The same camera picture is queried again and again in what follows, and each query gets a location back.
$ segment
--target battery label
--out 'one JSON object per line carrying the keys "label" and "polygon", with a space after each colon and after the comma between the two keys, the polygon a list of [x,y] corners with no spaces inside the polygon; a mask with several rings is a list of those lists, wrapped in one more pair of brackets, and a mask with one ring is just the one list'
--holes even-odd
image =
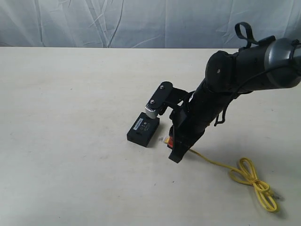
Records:
{"label": "battery label", "polygon": [[140,124],[142,123],[142,121],[143,121],[143,118],[140,118],[133,129],[137,130],[139,128]]}

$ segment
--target black cable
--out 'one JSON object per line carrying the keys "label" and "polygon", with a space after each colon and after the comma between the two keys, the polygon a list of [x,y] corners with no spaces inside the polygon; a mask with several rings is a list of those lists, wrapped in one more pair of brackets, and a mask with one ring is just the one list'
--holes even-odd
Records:
{"label": "black cable", "polygon": [[232,93],[232,95],[230,96],[230,100],[229,102],[226,104],[225,108],[223,109],[222,111],[222,120],[221,121],[218,121],[218,118],[219,116],[216,117],[216,120],[215,120],[215,123],[214,123],[214,126],[217,126],[218,124],[223,124],[225,121],[226,121],[226,111],[227,111],[227,108],[229,106],[229,104],[231,103],[231,101],[236,97],[236,95],[238,94],[239,90],[244,86],[246,85],[250,80],[258,77],[258,76],[261,76],[263,74],[266,74],[266,73],[269,73],[271,71],[274,71],[276,69],[279,69],[279,68],[284,68],[284,67],[291,67],[290,65],[280,65],[280,66],[275,66],[275,67],[271,67],[263,72],[260,72],[252,77],[250,77],[249,79],[247,79],[246,81],[244,81],[236,90],[234,93]]}

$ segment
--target black strap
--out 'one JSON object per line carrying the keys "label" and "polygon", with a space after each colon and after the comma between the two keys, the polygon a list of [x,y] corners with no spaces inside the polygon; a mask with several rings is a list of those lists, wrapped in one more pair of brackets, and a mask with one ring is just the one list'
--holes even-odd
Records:
{"label": "black strap", "polygon": [[[246,37],[241,33],[240,26],[243,26],[246,30]],[[253,37],[252,27],[246,22],[240,22],[235,25],[235,33],[239,39],[244,39],[247,41],[246,47],[250,48],[252,44],[259,45],[259,42],[256,41]]]}

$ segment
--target red component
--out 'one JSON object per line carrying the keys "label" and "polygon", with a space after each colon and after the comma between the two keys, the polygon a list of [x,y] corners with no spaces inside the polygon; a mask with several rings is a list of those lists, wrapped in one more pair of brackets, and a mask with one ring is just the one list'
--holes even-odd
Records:
{"label": "red component", "polygon": [[167,147],[173,149],[173,146],[174,146],[173,137],[169,137]]}

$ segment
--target yellow cable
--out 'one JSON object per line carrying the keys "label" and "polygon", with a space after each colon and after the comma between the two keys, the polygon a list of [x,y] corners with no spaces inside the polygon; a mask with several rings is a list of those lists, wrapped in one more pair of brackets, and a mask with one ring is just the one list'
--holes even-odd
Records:
{"label": "yellow cable", "polygon": [[[253,165],[252,161],[248,158],[241,158],[238,162],[238,169],[232,166],[228,166],[225,164],[222,164],[220,162],[212,161],[205,156],[201,155],[200,153],[190,149],[191,152],[198,155],[199,157],[205,159],[207,162],[222,166],[230,169],[229,176],[232,180],[244,184],[244,185],[250,185],[254,187],[255,193],[257,195],[258,201],[263,206],[263,208],[268,212],[278,212],[279,207],[276,203],[276,201],[273,198],[273,191],[271,190],[270,186],[258,179],[255,166]],[[240,174],[245,180],[241,180],[238,177],[235,176],[234,173]]]}

